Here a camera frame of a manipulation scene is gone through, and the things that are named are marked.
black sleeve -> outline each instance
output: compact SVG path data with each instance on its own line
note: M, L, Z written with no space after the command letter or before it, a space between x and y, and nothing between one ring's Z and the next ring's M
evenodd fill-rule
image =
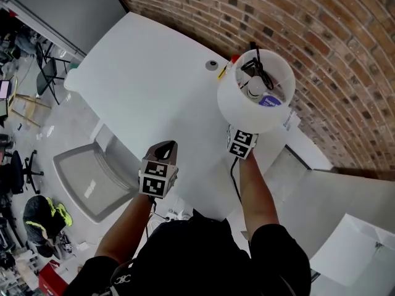
M311 287L307 255L279 224L260 227L252 236L255 279L265 296L308 296Z
M92 295L110 286L112 273L119 266L109 257L94 257L85 262L76 278L66 288L63 296Z

brick wall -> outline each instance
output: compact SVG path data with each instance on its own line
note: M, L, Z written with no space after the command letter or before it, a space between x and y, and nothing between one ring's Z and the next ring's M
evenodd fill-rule
M279 53L300 128L333 165L395 179L395 0L124 2L225 57L252 40Z

gray chair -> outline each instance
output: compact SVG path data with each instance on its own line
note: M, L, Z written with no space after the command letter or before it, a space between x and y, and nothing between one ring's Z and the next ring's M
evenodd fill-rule
M66 193L94 223L100 223L138 193L141 162L127 149L128 154L124 153L124 149L114 137L106 153L94 142L54 157L55 170Z

shirt logo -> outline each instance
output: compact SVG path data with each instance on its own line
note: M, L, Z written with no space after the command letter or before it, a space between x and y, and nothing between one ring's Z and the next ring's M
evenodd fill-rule
M114 282L114 284L118 285L118 284L129 283L129 282L130 282L130 274L118 277L117 281Z

black folding chair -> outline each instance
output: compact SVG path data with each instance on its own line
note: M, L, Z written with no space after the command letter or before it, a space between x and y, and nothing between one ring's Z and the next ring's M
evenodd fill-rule
M49 88L49 90L51 91L52 95L55 98L55 101L57 103L57 105L60 105L59 101L56 98L55 95L55 79L59 79L59 80L64 80L64 78L58 77L57 76L57 68L56 68L56 61L60 61L63 62L64 65L64 70L67 73L67 69L66 69L66 62L70 63L68 60L63 60L60 58L55 58L55 57L51 57L48 56L49 51L47 51L46 53L43 52L43 48L41 47L40 43L36 44L36 59L37 59L37 64L39 66L39 69L41 70L41 72L38 74L37 76L37 93L39 96L42 96L43 93L45 92L45 90L47 88Z

